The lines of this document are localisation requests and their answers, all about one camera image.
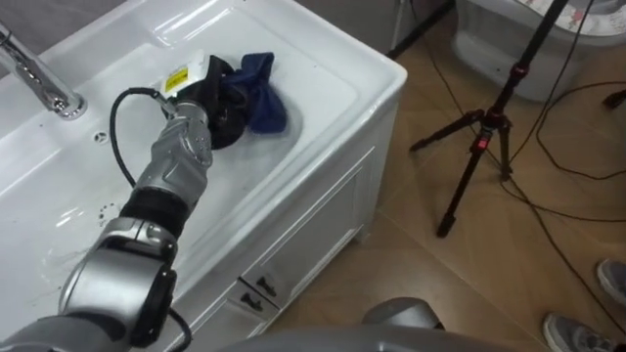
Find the blue cloth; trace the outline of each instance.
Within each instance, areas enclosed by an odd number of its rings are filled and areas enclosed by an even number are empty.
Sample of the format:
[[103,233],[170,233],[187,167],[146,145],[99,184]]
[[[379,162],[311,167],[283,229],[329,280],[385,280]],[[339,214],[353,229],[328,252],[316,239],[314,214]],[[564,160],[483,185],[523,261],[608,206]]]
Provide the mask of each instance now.
[[247,90],[247,127],[258,134],[280,133],[287,127],[285,106],[269,84],[273,63],[273,53],[247,54],[242,68],[222,78],[226,86]]

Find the drain hole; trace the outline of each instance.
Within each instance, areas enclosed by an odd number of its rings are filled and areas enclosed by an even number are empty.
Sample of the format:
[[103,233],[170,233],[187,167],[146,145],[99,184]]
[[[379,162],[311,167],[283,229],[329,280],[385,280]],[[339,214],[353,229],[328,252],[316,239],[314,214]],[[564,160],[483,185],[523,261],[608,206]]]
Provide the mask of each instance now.
[[94,135],[94,142],[98,144],[105,144],[109,141],[109,133],[107,132],[98,132]]

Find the black cable on floor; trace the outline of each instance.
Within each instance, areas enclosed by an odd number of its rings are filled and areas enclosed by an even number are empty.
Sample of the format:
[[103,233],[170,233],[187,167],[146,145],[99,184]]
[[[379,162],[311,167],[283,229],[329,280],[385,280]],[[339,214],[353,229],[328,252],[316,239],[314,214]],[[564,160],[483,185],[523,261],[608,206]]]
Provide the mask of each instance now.
[[[143,87],[128,88],[127,90],[121,92],[121,94],[119,94],[117,98],[115,98],[115,101],[113,102],[113,105],[111,107],[111,115],[109,117],[109,134],[111,135],[111,146],[112,146],[113,156],[115,157],[115,162],[117,162],[117,166],[119,166],[119,169],[121,170],[121,173],[124,175],[124,178],[126,179],[126,181],[128,181],[128,184],[130,184],[130,187],[134,188],[137,183],[135,182],[135,179],[133,178],[133,176],[130,174],[130,171],[128,171],[128,167],[126,167],[126,163],[124,163],[124,160],[121,157],[121,153],[119,152],[119,145],[117,144],[117,133],[116,133],[116,128],[115,128],[116,127],[115,125],[117,122],[117,110],[119,109],[119,105],[126,97],[131,96],[131,95],[146,95],[155,99],[156,97],[160,95],[160,93],[157,90],[152,89],[152,88],[143,88]],[[178,314],[174,310],[174,308],[170,307],[169,310],[167,311],[167,314],[174,322],[176,322],[176,324],[178,324],[178,326],[180,327],[184,335],[183,341],[168,352],[182,352],[186,350],[189,347],[189,345],[192,343],[192,340],[193,340],[192,330],[191,328],[189,328],[189,325],[187,324],[185,319],[181,317],[180,314]]]
[[[519,152],[523,149],[523,147],[525,147],[525,145],[528,143],[528,140],[530,139],[530,137],[532,136],[532,132],[537,128],[537,126],[540,123],[540,119],[542,118],[542,116],[544,115],[545,110],[548,110],[548,106],[550,103],[550,100],[552,99],[552,96],[554,95],[558,85],[559,85],[559,81],[567,67],[567,64],[569,63],[571,56],[573,55],[573,52],[576,48],[576,44],[578,42],[578,37],[580,35],[580,30],[583,27],[583,24],[585,23],[585,19],[587,19],[587,15],[589,14],[589,11],[591,10],[592,5],[594,4],[595,0],[592,0],[589,2],[589,5],[587,7],[587,10],[585,11],[585,15],[580,23],[580,27],[578,28],[578,31],[576,33],[576,38],[574,39],[574,42],[572,43],[572,46],[569,50],[569,53],[567,55],[567,59],[565,60],[563,67],[561,68],[561,71],[559,73],[559,76],[557,78],[557,81],[555,82],[555,85],[553,86],[552,92],[550,93],[550,98],[548,99],[548,101],[546,102],[546,104],[544,105],[542,112],[540,113],[539,117],[537,118],[537,120],[535,121],[533,127],[531,128],[531,131],[529,133],[529,135],[526,137],[526,139],[524,140],[524,142],[522,143],[522,145],[520,146],[520,148],[517,150],[517,152],[515,152],[514,157],[517,156],[519,154]],[[411,10],[413,12],[413,16],[414,18],[417,20],[418,16],[417,16],[417,12],[415,10],[415,5],[413,3],[413,0],[410,1],[411,3]],[[437,71],[437,74],[439,75],[439,77],[441,78],[441,80],[444,82],[448,93],[451,95],[453,101],[455,102],[455,105],[457,106],[457,109],[459,110],[460,114],[464,114],[463,109],[461,108],[461,105],[459,104],[458,100],[456,99],[453,90],[450,87],[450,84],[448,83],[448,81],[446,80],[445,76],[443,75],[443,73],[441,72],[441,70],[439,69],[438,65],[436,64],[436,61],[434,59],[434,56],[432,55],[432,53],[430,52],[430,49],[427,45],[427,42],[425,42],[426,45],[426,50],[428,51],[428,55],[430,56],[430,59],[432,60],[432,65],[435,68],[435,70]],[[498,158],[496,156],[494,156],[491,151],[487,150],[487,153],[489,154],[489,156],[491,156],[491,158],[493,160],[495,160],[495,162],[500,165],[500,161],[498,160]],[[546,238],[548,239],[548,241],[550,242],[550,245],[552,246],[552,248],[555,250],[555,252],[557,253],[557,255],[559,256],[559,258],[563,261],[563,263],[565,264],[565,266],[567,267],[567,269],[572,273],[572,275],[574,275],[574,277],[580,282],[580,284],[587,290],[587,292],[592,296],[592,298],[596,301],[596,303],[598,303],[598,305],[601,307],[601,309],[604,311],[604,313],[608,316],[608,318],[615,324],[615,326],[624,334],[626,334],[626,330],[624,328],[622,328],[622,326],[619,324],[619,322],[617,322],[617,320],[615,320],[615,318],[613,318],[613,316],[610,314],[610,312],[608,312],[608,310],[606,309],[606,307],[602,304],[602,301],[596,296],[596,294],[593,292],[593,290],[591,289],[591,287],[587,284],[587,282],[585,281],[585,279],[580,275],[580,273],[578,273],[578,271],[573,267],[573,265],[571,264],[571,262],[569,261],[569,259],[567,258],[567,256],[563,253],[563,251],[560,249],[559,245],[557,244],[557,242],[555,241],[552,233],[550,232],[550,229],[548,229],[548,226],[546,225],[546,223],[544,222],[543,217],[541,216],[541,214],[539,213],[538,209],[540,210],[544,210],[544,211],[548,211],[551,212],[555,215],[559,215],[559,216],[563,216],[563,217],[567,217],[567,218],[571,218],[571,219],[576,219],[576,220],[586,220],[586,221],[598,221],[598,222],[622,222],[621,220],[603,220],[603,219],[585,219],[585,218],[581,218],[581,217],[577,217],[577,216],[573,216],[573,215],[569,215],[569,214],[565,214],[565,213],[561,213],[558,212],[556,210],[552,210],[550,208],[544,207],[544,206],[540,206],[540,205],[536,205],[535,203],[533,203],[530,198],[526,195],[526,193],[523,191],[523,189],[517,184],[517,182],[514,180],[513,176],[510,179],[511,183],[515,186],[515,188],[517,189],[517,191],[519,192],[520,196],[515,195],[513,192],[511,192],[510,190],[508,190],[506,188],[506,186],[504,185],[504,183],[500,183],[500,186],[503,188],[503,190],[505,192],[507,192],[507,194],[511,195],[512,197],[526,203],[530,209],[533,212],[533,215],[535,215],[535,217],[537,218],[537,221],[539,222],[539,225],[541,226],[541,229],[543,230],[544,234],[546,235]]]
[[602,86],[605,86],[605,85],[624,85],[624,84],[626,84],[626,81],[613,81],[613,82],[601,82],[601,83],[587,84],[587,85],[584,85],[584,86],[581,86],[581,87],[578,87],[578,88],[574,88],[574,89],[568,90],[567,92],[561,94],[558,98],[556,98],[554,100],[553,103],[550,104],[550,106],[548,107],[546,112],[543,114],[542,118],[540,118],[539,127],[537,128],[537,131],[535,132],[535,138],[537,139],[537,143],[539,143],[539,147],[541,147],[543,152],[546,154],[546,156],[550,160],[550,163],[554,167],[556,167],[557,169],[559,169],[561,171],[564,171],[564,172],[567,172],[567,173],[570,173],[570,174],[574,174],[574,175],[578,175],[578,176],[582,176],[582,177],[585,177],[585,178],[588,178],[588,179],[594,180],[594,181],[604,181],[604,180],[611,179],[611,178],[613,178],[615,176],[626,174],[626,170],[620,170],[620,171],[612,172],[612,173],[607,174],[607,175],[595,176],[595,175],[587,174],[585,172],[581,172],[581,171],[577,171],[577,170],[574,170],[574,169],[570,169],[570,168],[564,167],[561,164],[559,164],[559,162],[555,159],[555,157],[552,155],[552,153],[550,153],[550,151],[546,147],[544,141],[541,139],[541,131],[543,130],[543,127],[544,127],[546,121],[548,120],[548,115],[550,113],[550,110],[552,110],[552,108],[554,108],[555,105],[558,104],[565,97],[568,97],[569,95],[571,95],[573,93],[576,93],[578,91],[585,90],[585,89],[590,89],[590,88],[594,88],[594,87],[602,87]]
[[559,255],[560,259],[565,264],[565,266],[567,266],[567,269],[569,269],[569,271],[576,277],[576,279],[580,282],[580,284],[582,284],[582,286],[587,290],[587,292],[593,297],[593,299],[596,301],[596,303],[598,303],[600,308],[603,310],[603,312],[606,314],[606,316],[615,324],[615,326],[623,334],[626,334],[626,330],[624,328],[622,328],[622,325],[619,322],[617,322],[617,320],[615,318],[613,318],[613,315],[610,314],[608,309],[603,305],[603,303],[600,300],[600,298],[594,293],[594,291],[591,289],[591,287],[587,284],[587,282],[585,281],[585,278],[583,278],[582,275],[580,275],[580,273],[578,273],[578,271],[571,264],[571,262],[569,261],[569,259],[565,255],[565,253],[563,253],[562,249],[560,249],[559,245],[555,241],[554,236],[552,235],[552,233],[548,229],[548,226],[546,225],[543,217],[541,216],[541,214],[537,210],[537,207],[532,204],[532,202],[530,201],[530,199],[528,198],[526,193],[523,191],[523,189],[517,184],[517,182],[513,178],[511,178],[511,183],[515,186],[515,188],[517,189],[517,191],[521,195],[521,198],[523,199],[523,201],[526,204],[529,205],[530,210],[532,210],[533,214],[537,218],[537,221],[539,222],[539,225],[541,226],[541,229],[543,230],[544,234],[546,235],[546,238],[550,242],[550,245],[555,250],[555,252]]
[[542,116],[546,113],[546,110],[548,109],[548,106],[550,104],[550,101],[552,100],[553,96],[555,95],[555,92],[557,91],[557,87],[559,87],[559,83],[560,80],[563,77],[563,74],[565,73],[565,70],[567,69],[567,66],[569,66],[569,62],[571,61],[572,56],[574,55],[574,51],[576,50],[576,47],[578,46],[578,39],[580,39],[580,32],[583,29],[583,24],[585,24],[585,20],[587,19],[587,15],[589,15],[589,12],[591,11],[591,7],[594,5],[594,2],[596,0],[591,0],[589,2],[589,4],[587,5],[587,9],[585,10],[585,15],[583,16],[581,22],[580,22],[580,26],[578,26],[578,30],[576,31],[576,35],[574,35],[574,41],[571,43],[571,46],[569,47],[569,52],[567,53],[567,56],[565,57],[565,61],[563,62],[563,66],[560,68],[560,72],[559,75],[557,76],[557,80],[555,81],[555,84],[552,87],[552,90],[550,91],[550,94],[548,95],[548,99],[546,100],[546,103],[544,103],[544,106],[541,109],[541,112],[539,112],[539,116],[537,116],[537,119],[535,119],[535,122],[533,123],[532,127],[530,128],[530,131],[528,132],[528,135],[526,135],[526,138],[524,139],[524,141],[521,143],[521,145],[519,146],[519,148],[517,148],[517,151],[515,151],[515,153],[513,153],[513,156],[511,157],[510,160],[510,164],[513,165],[513,161],[517,158],[517,156],[521,153],[521,151],[524,149],[524,147],[526,147],[526,145],[528,144],[528,141],[530,140],[530,137],[532,136],[532,133],[535,131],[535,128],[537,128],[537,126],[539,125]]

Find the wooden floor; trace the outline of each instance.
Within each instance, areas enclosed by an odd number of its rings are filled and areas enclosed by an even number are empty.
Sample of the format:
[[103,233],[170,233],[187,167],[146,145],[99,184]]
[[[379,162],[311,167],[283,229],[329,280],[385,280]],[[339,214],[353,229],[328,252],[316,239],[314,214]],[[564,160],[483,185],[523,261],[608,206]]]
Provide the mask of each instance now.
[[[446,44],[455,21],[455,14],[448,16],[427,39],[463,109],[489,107],[499,89],[460,63]],[[624,59],[624,49],[602,53],[577,85],[626,80]],[[540,324],[550,311],[623,338],[551,247],[529,207],[500,188],[498,170],[487,157],[471,181],[450,237],[434,236],[469,158],[472,135],[465,131],[409,155],[413,142],[458,113],[423,40],[398,63],[409,71],[409,79],[372,235],[340,254],[272,330],[357,324],[381,301],[415,296],[432,305],[448,330],[519,351],[546,350]],[[626,136],[619,128],[626,122],[626,109],[620,116],[601,106],[602,99],[618,88],[578,93],[551,113],[543,136],[563,165],[598,175],[626,168]],[[520,99],[512,101],[507,113],[514,123],[513,149],[540,109]],[[491,148],[498,153],[494,142]],[[565,174],[549,163],[534,137],[514,162],[514,178],[538,204],[579,216],[626,218],[626,176],[591,182]],[[594,271],[603,258],[626,260],[626,224],[581,222],[545,212],[542,216],[573,267],[624,323],[624,310],[600,290]]]

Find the tripod leg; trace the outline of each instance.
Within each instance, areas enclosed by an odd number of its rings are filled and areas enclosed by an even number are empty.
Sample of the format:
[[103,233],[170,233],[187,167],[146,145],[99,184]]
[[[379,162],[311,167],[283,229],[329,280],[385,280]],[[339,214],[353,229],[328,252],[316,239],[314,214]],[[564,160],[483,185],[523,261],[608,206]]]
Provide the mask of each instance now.
[[458,120],[450,123],[449,125],[433,133],[430,137],[419,140],[416,144],[411,146],[411,149],[409,149],[409,152],[415,152],[417,150],[420,150],[428,146],[432,142],[436,142],[440,139],[448,137],[449,135],[457,132],[458,130],[468,127],[472,125],[473,123],[477,122],[483,115],[484,115],[483,110],[467,112]]
[[461,202],[461,198],[463,194],[466,192],[466,188],[470,183],[471,176],[473,172],[476,170],[476,166],[480,161],[480,157],[483,155],[485,150],[487,149],[487,145],[491,140],[491,133],[485,132],[483,130],[480,131],[478,136],[476,136],[475,141],[471,145],[471,158],[469,159],[468,166],[466,170],[463,172],[463,176],[461,177],[461,181],[459,182],[459,186],[457,186],[457,190],[454,192],[452,196],[452,200],[450,201],[450,205],[448,205],[448,209],[446,210],[439,227],[437,228],[437,236],[441,239],[446,238],[454,225],[454,222],[457,218],[454,216],[457,208],[459,207],[459,203]]
[[509,157],[509,146],[511,135],[511,123],[506,120],[502,127],[498,130],[500,132],[500,179],[502,181],[509,181],[513,170],[511,169],[511,158]]

